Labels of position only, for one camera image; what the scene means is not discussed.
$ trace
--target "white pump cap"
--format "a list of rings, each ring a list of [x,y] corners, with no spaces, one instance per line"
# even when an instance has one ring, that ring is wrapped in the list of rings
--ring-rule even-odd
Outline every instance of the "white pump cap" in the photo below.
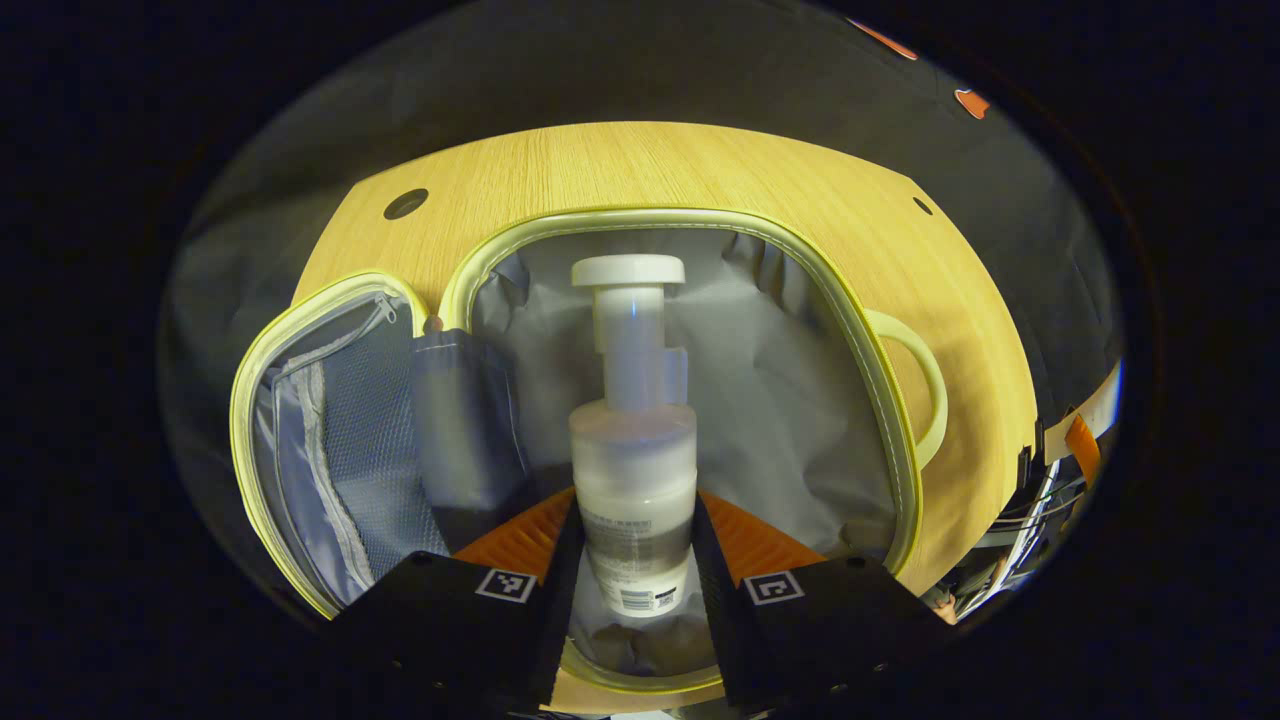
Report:
[[[634,413],[664,402],[662,286],[684,283],[685,264],[671,255],[602,255],[575,263],[572,279],[595,288],[595,351],[604,355],[608,406]]]

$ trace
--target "orange gripper pad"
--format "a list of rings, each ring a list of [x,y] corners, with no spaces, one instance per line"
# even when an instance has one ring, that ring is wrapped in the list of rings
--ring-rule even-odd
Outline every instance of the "orange gripper pad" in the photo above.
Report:
[[[573,488],[561,491],[489,530],[453,555],[458,560],[538,577],[552,565],[556,538],[568,516]]]
[[[707,491],[698,491],[698,495],[701,496],[707,514],[710,515],[716,538],[719,541],[735,587],[742,578],[780,573],[827,560],[732,502]]]

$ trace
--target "zippered compartment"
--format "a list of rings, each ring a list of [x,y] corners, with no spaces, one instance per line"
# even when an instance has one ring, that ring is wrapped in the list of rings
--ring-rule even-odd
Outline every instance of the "zippered compartment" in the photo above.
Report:
[[[402,282],[348,278],[265,329],[237,375],[232,428],[246,510],[282,571],[326,616],[399,560],[389,544],[406,529],[413,544],[443,551],[421,498],[410,409],[410,343],[424,320]],[[422,514],[398,528],[365,523],[384,500]]]

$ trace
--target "orange tag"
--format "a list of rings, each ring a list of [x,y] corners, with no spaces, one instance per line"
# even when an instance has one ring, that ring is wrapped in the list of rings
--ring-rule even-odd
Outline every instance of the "orange tag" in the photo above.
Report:
[[[991,108],[991,102],[982,99],[980,95],[972,90],[957,90],[956,100],[964,105],[969,114],[978,118],[979,120],[987,117],[987,108]]]

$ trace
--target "blue mesh pocket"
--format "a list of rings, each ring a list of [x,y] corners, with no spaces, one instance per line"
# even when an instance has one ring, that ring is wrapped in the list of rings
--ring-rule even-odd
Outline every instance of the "blue mesh pocket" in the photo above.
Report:
[[[417,465],[408,325],[383,323],[321,361],[329,479],[375,580],[413,551],[448,555]]]

